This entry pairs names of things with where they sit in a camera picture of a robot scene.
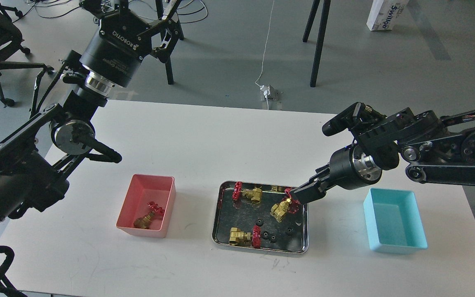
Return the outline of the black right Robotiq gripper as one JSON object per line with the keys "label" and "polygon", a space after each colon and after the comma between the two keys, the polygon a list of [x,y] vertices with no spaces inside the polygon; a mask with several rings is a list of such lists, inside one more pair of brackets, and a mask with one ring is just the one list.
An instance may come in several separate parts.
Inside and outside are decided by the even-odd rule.
{"label": "black right Robotiq gripper", "polygon": [[[306,183],[290,190],[301,204],[317,201],[326,196],[329,185],[354,190],[374,185],[381,179],[382,169],[358,144],[343,147],[332,154],[328,164],[319,167]],[[319,177],[328,177],[320,181]]]}

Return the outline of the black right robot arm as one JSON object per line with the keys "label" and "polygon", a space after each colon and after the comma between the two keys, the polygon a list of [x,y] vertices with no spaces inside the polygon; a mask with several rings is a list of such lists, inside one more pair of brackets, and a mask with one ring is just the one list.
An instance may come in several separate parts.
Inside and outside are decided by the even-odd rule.
{"label": "black right robot arm", "polygon": [[421,184],[475,186],[475,110],[438,117],[405,108],[390,116],[354,103],[322,127],[327,137],[349,130],[354,141],[332,154],[309,181],[289,191],[301,204],[334,186],[354,190],[379,182],[382,172],[408,162],[407,177]]}

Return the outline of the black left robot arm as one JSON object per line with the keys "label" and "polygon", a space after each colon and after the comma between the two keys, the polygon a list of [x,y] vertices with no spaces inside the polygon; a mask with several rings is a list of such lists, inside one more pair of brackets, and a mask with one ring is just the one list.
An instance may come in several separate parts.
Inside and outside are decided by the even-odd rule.
{"label": "black left robot arm", "polygon": [[[21,218],[31,207],[45,211],[62,200],[69,175],[85,159],[119,163],[121,155],[96,140],[91,118],[104,107],[115,86],[128,86],[146,56],[168,64],[178,42],[183,40],[177,15],[179,0],[156,1],[157,19],[148,23],[118,1],[104,11],[99,0],[82,0],[80,6],[98,19],[98,29],[85,52],[71,51],[52,85],[64,71],[72,83],[62,104],[43,110],[32,108],[30,119],[0,141],[0,223]],[[0,245],[0,293],[22,297],[6,277],[14,251]]]}

